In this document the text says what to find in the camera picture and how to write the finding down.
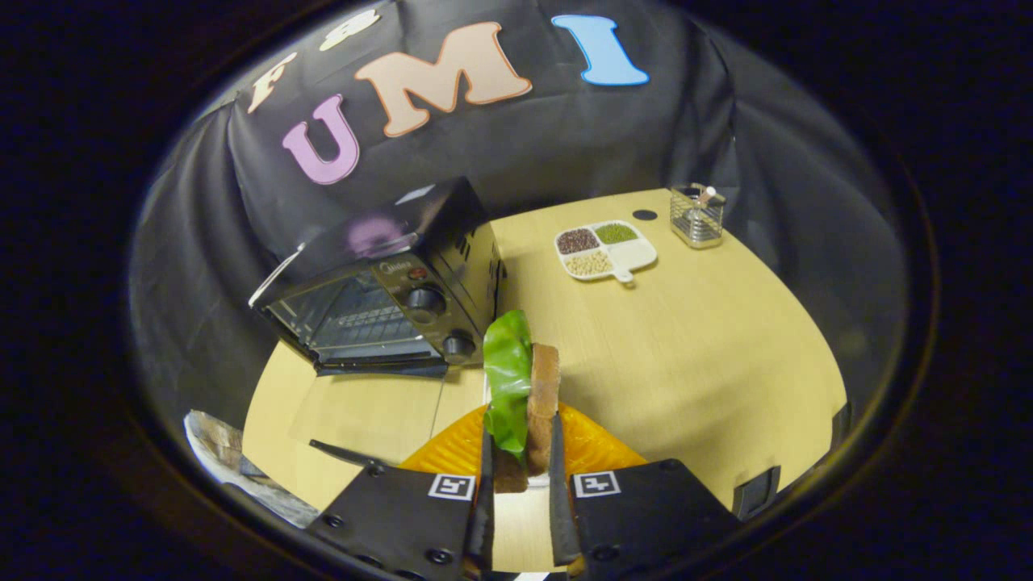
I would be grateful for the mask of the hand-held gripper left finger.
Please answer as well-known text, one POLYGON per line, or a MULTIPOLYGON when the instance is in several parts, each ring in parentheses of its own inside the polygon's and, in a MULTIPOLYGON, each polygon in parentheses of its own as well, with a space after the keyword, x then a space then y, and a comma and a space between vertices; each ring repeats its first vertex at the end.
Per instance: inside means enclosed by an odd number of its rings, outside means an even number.
POLYGON ((495 532, 484 412, 466 412, 399 466, 369 461, 307 534, 370 579, 482 579, 495 532))

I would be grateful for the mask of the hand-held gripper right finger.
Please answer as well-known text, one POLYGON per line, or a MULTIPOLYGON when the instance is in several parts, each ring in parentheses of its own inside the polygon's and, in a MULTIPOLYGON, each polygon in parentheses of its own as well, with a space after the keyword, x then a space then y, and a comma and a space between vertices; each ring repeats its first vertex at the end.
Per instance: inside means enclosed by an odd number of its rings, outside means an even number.
POLYGON ((573 579, 687 578, 742 526, 682 461, 645 461, 567 404, 549 476, 553 559, 573 579))

